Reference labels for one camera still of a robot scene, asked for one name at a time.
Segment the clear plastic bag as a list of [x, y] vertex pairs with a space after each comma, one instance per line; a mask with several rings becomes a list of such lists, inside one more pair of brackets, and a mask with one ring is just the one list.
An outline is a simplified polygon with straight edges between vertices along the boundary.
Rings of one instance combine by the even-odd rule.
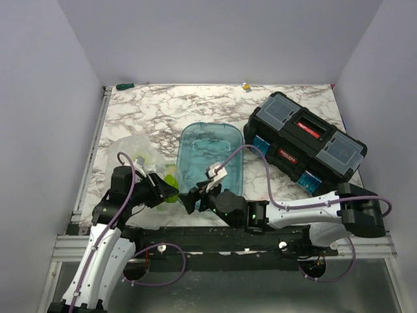
[[[108, 147], [105, 189], [110, 187], [111, 174], [114, 168], [121, 164], [117, 160], [117, 153], [119, 152], [126, 153], [133, 162], [137, 157], [143, 157], [146, 165], [149, 165], [151, 168], [150, 172], [154, 171], [157, 174], [161, 172], [166, 164], [174, 164], [153, 147], [149, 137], [146, 135], [132, 135], [121, 138]], [[138, 208], [135, 207], [133, 209], [134, 215], [128, 220], [128, 225], [148, 230], [157, 230], [167, 225], [168, 210], [173, 207], [174, 204], [164, 205], [164, 203], [152, 209], [142, 205]]]

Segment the small yellow grey brush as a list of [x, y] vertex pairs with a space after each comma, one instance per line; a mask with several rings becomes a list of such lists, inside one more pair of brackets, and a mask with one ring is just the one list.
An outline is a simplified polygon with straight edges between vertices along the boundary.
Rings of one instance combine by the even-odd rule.
[[251, 92], [251, 91], [252, 91], [252, 88], [251, 88], [251, 86], [250, 86], [248, 83], [243, 83], [243, 84], [242, 84], [242, 88], [243, 88], [243, 90], [245, 90], [245, 92], [247, 92], [247, 93], [249, 93], [249, 92]]

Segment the teal transparent plastic tray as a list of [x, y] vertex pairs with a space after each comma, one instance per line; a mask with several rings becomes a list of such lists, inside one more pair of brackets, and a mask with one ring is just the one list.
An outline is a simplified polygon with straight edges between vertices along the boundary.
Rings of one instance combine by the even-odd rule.
[[[223, 163], [243, 145], [241, 131], [230, 124], [193, 123], [180, 136], [177, 168], [180, 171], [179, 190], [187, 194], [198, 182], [207, 180], [209, 166]], [[222, 191], [228, 189], [237, 196], [243, 191], [243, 151], [230, 160], [225, 168]]]

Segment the aluminium mounting rail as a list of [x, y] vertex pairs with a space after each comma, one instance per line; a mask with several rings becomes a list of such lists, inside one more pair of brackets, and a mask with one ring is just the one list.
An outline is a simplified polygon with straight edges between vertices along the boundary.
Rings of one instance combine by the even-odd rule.
[[240, 230], [221, 227], [208, 228], [162, 228], [159, 230], [127, 229], [123, 238], [134, 242], [141, 250], [153, 244], [167, 245], [173, 243], [188, 254], [206, 256], [215, 253], [218, 256], [230, 254], [261, 254], [271, 252], [283, 256], [307, 257], [325, 256], [327, 258], [352, 256], [351, 246], [358, 259], [388, 259], [397, 256], [394, 242], [390, 235], [381, 238], [351, 237], [351, 242], [339, 239], [326, 248], [310, 245], [302, 237], [302, 230], [278, 230], [263, 235], [251, 235]]

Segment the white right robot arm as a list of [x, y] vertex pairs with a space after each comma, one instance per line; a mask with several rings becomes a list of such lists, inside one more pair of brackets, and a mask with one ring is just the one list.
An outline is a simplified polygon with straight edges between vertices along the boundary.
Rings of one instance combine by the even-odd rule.
[[278, 205], [268, 200], [247, 200], [221, 187], [193, 187], [179, 199], [188, 214], [199, 204], [199, 211], [210, 210], [231, 228], [253, 234], [307, 224], [308, 233], [299, 242], [301, 251], [309, 256], [344, 237], [380, 238], [386, 234], [380, 198], [350, 183], [342, 183], [321, 196]]

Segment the green fake fruit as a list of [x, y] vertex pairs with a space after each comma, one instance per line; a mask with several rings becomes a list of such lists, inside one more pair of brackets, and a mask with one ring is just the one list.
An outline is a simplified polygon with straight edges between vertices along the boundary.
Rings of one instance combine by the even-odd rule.
[[164, 205], [176, 203], [179, 199], [180, 170], [175, 164], [166, 164], [158, 174], [169, 187], [168, 196], [164, 200]]

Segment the black plastic toolbox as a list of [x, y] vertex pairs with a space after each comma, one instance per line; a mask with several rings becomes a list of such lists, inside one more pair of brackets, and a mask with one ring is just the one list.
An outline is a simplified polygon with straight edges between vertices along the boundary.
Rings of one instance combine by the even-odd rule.
[[282, 92], [272, 93], [250, 115], [243, 129], [247, 144], [313, 196], [348, 182], [367, 146]]

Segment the green handled screwdriver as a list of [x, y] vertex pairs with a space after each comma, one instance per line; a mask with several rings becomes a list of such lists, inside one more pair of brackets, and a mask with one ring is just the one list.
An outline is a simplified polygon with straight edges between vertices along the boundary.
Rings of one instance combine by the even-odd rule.
[[134, 88], [135, 85], [133, 83], [121, 83], [121, 84], [116, 85], [115, 87], [116, 87], [116, 90], [118, 91], [124, 91], [127, 89]]

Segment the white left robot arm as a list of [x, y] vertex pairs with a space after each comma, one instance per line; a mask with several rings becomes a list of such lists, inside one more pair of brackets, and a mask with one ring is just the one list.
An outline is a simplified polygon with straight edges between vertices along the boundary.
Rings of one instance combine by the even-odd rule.
[[117, 166], [110, 188], [93, 209], [93, 225], [76, 274], [62, 299], [51, 303], [48, 312], [106, 312], [128, 260], [140, 256], [145, 248], [142, 238], [123, 232], [132, 209], [156, 207], [178, 193], [177, 187], [157, 173]]

